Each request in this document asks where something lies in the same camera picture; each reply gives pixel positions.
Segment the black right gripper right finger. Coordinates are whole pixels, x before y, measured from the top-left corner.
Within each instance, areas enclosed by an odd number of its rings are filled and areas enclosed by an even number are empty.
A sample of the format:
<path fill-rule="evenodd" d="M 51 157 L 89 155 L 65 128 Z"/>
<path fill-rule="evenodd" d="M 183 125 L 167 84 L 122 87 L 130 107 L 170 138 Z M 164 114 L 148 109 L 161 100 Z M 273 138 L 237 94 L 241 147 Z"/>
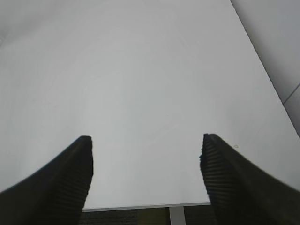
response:
<path fill-rule="evenodd" d="M 298 225 L 300 193 L 204 134 L 200 170 L 220 225 Z"/>

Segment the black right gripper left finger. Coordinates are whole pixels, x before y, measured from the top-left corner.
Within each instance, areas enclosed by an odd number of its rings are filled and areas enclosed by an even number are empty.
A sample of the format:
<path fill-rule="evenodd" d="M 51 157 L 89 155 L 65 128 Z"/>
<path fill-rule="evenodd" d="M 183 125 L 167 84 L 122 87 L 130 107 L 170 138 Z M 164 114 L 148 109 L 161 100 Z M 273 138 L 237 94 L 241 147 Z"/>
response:
<path fill-rule="evenodd" d="M 93 177 L 92 138 L 80 136 L 0 194 L 2 225 L 76 225 Z"/>

